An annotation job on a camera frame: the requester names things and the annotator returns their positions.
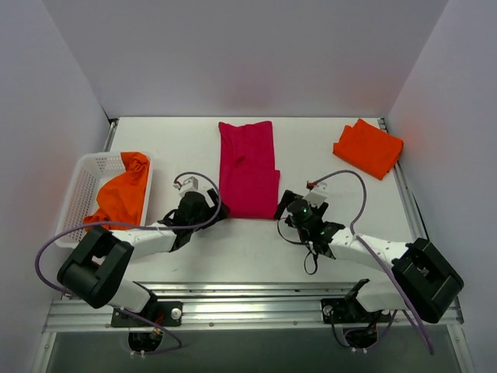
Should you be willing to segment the magenta t shirt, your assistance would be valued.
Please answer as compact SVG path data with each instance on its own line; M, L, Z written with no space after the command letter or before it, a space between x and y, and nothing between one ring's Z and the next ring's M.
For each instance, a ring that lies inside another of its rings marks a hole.
M272 220L279 196L273 124L234 126L220 122L219 188L232 218Z

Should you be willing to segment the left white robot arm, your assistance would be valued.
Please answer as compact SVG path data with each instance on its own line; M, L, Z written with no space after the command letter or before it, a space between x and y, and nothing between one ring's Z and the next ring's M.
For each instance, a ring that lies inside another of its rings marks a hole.
M157 315L157 297L146 287L124 278L131 260L173 253L189 243L193 233L228 217L230 208L215 190L187 191L179 206L143 229L89 229L65 260L57 280L94 309L110 305L126 309L139 326Z

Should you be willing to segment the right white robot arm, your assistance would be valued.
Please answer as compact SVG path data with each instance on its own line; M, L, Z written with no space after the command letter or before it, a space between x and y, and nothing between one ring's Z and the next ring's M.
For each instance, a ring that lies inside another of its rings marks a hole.
M314 257L347 260L387 274L383 284L366 279L356 284L345 301L348 317L360 321L384 309L413 309L424 322L435 324L464 287L459 273L428 240L395 242L353 232L349 227L324 221L325 196L311 191L301 196L283 193L274 218L297 231L299 240Z

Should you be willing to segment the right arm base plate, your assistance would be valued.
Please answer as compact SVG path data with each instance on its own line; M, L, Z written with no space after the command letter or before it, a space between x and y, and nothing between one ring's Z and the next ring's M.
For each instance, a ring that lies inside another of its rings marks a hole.
M321 315L325 324L370 324L374 322L389 322L392 313L382 311L368 312L358 301L347 301L344 298L323 298Z

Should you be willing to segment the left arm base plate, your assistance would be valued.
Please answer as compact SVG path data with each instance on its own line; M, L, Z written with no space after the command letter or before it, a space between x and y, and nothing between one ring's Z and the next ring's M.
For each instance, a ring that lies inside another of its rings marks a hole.
M176 327L182 325L183 303L179 301L157 301L154 305L146 306L139 316L161 326ZM138 328L150 326L118 309L113 310L110 325L115 328Z

